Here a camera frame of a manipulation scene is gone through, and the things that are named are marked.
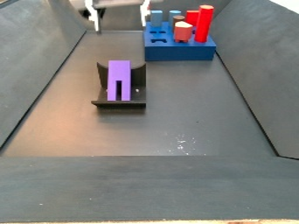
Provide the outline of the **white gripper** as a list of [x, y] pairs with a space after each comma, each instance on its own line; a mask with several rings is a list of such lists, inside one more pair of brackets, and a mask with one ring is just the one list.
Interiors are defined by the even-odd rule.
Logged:
[[79, 11], [88, 11], [91, 21], [95, 25], [95, 31], [100, 33], [100, 19], [97, 10], [117, 6], [140, 5], [141, 25], [145, 25], [149, 15], [151, 3], [159, 3], [163, 0], [69, 0], [72, 6]]

